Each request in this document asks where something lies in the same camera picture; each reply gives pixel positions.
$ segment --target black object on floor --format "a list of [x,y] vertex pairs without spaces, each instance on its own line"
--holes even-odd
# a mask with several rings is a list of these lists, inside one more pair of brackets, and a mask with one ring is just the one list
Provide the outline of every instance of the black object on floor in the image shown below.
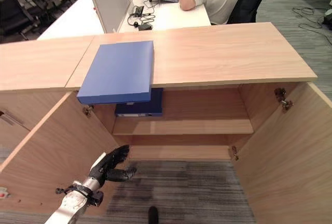
[[158,224],[159,223],[159,216],[158,216],[158,209],[154,206],[149,208],[149,224]]

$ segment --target blue folder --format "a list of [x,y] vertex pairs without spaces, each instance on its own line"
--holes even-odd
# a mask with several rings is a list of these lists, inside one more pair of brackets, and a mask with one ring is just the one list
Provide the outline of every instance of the blue folder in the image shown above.
[[77,98],[82,104],[151,99],[153,41],[100,45]]

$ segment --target wooden countertop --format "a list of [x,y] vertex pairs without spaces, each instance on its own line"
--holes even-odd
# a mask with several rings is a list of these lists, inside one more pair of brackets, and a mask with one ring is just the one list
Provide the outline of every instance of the wooden countertop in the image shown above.
[[79,89],[100,44],[153,40],[153,87],[311,81],[315,73],[271,23],[96,36],[66,85]]
[[0,91],[64,89],[93,38],[0,45]]
[[0,91],[78,90],[100,44],[142,40],[154,41],[153,87],[316,78],[271,23],[249,23],[0,45]]

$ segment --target wooden panel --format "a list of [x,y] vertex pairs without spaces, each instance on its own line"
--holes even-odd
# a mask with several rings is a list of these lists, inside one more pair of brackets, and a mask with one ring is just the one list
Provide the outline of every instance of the wooden panel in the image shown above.
[[0,110],[9,113],[31,130],[64,94],[64,91],[4,93],[0,94]]
[[131,160],[217,161],[229,159],[228,146],[222,145],[133,145]]
[[138,135],[133,136],[132,145],[230,145],[245,136],[248,135]]
[[234,167],[258,223],[332,223],[332,102],[312,83],[289,95]]
[[239,87],[241,98],[254,130],[258,130],[280,105],[274,95],[274,90],[285,88],[287,98],[296,85],[295,82],[283,82],[246,84]]
[[[0,185],[10,198],[0,208],[35,213],[50,213],[60,206],[65,188],[82,181],[102,152],[118,147],[94,113],[87,118],[75,93],[67,93],[15,148],[0,167]],[[116,183],[103,187],[104,203],[88,209],[103,214]]]
[[3,148],[14,149],[29,130],[12,122],[12,125],[0,118],[0,150]]
[[81,87],[100,44],[143,40],[154,41],[153,87],[309,81],[316,78],[271,23],[249,23],[96,36],[67,87]]
[[[94,113],[99,120],[104,124],[109,133],[113,133],[115,123],[115,104],[95,105]],[[132,136],[113,136],[114,140],[119,146],[130,145]]]
[[64,88],[93,36],[0,45],[0,91]]
[[166,91],[162,117],[118,117],[114,135],[252,133],[237,89]]

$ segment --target blue binder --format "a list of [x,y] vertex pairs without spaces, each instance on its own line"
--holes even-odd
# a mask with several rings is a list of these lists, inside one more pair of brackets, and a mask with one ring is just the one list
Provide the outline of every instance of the blue binder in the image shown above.
[[86,105],[150,101],[153,60],[153,41],[100,45],[78,100]]
[[116,104],[117,117],[161,117],[163,88],[151,89],[151,100],[148,102]]

